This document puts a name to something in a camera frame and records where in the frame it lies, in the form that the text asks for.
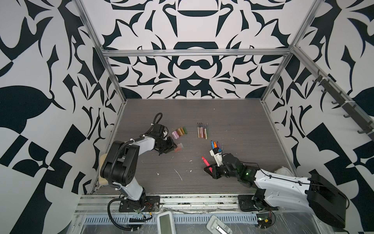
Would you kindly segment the pink highlighter marker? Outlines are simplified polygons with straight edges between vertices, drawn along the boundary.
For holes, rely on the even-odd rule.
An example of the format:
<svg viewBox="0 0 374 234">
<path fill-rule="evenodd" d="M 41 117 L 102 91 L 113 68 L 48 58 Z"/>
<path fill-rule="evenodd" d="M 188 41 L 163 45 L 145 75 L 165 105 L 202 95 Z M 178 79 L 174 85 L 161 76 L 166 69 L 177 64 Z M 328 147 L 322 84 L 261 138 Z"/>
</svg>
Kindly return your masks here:
<svg viewBox="0 0 374 234">
<path fill-rule="evenodd" d="M 210 163 L 204 157 L 202 157 L 202 160 L 204 164 L 209 168 L 210 172 L 212 173 L 212 167 L 210 166 Z"/>
</svg>

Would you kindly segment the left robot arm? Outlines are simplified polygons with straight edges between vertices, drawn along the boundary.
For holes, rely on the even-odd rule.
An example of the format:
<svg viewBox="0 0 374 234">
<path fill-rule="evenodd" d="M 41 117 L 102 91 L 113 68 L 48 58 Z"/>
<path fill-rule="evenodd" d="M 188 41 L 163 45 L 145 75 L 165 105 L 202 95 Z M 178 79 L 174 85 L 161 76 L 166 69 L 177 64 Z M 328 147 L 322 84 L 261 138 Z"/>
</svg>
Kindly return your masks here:
<svg viewBox="0 0 374 234">
<path fill-rule="evenodd" d="M 168 128 L 159 123 L 162 117 L 162 113 L 156 114 L 150 129 L 138 138 L 127 142 L 114 141 L 100 163 L 99 178 L 106 180 L 109 186 L 120 191 L 132 203 L 142 205 L 146 199 L 145 189 L 135 178 L 138 157 L 152 150 L 159 155 L 167 154 L 177 147 L 168 135 Z"/>
</svg>

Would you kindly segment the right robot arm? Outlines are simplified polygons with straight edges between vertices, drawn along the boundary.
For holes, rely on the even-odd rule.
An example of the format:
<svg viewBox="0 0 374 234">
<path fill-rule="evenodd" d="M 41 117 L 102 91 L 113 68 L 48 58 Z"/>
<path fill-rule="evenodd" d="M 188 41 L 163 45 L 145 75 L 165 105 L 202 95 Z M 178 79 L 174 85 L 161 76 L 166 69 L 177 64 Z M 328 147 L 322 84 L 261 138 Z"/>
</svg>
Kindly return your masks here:
<svg viewBox="0 0 374 234">
<path fill-rule="evenodd" d="M 347 196 L 319 174 L 311 177 L 281 175 L 266 171 L 257 163 L 244 162 L 232 154 L 219 155 L 215 164 L 207 164 L 204 171 L 213 179 L 236 178 L 255 189 L 252 196 L 239 196 L 243 212 L 286 208 L 315 215 L 322 222 L 337 228 L 346 226 Z"/>
</svg>

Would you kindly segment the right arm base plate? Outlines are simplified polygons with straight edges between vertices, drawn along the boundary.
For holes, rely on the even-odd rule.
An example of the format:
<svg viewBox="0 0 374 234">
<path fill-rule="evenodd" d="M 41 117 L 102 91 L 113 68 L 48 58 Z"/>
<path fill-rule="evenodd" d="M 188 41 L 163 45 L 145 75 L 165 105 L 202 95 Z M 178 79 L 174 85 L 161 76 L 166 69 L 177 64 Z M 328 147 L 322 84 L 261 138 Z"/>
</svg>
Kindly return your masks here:
<svg viewBox="0 0 374 234">
<path fill-rule="evenodd" d="M 239 208 L 243 212 L 265 212 L 277 211 L 277 207 L 272 207 L 265 202 L 262 195 L 238 195 Z"/>
</svg>

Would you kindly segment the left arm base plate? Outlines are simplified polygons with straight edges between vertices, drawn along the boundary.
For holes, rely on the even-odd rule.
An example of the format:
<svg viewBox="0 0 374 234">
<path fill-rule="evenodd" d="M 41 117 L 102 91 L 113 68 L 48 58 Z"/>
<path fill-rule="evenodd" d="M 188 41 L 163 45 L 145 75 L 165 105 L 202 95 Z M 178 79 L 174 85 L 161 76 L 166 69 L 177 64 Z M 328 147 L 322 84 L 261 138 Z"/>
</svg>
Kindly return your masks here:
<svg viewBox="0 0 374 234">
<path fill-rule="evenodd" d="M 134 201 L 125 197 L 121 198 L 119 212 L 129 213 L 140 210 L 142 212 L 152 212 L 159 206 L 160 196 L 145 196 L 140 200 Z"/>
</svg>

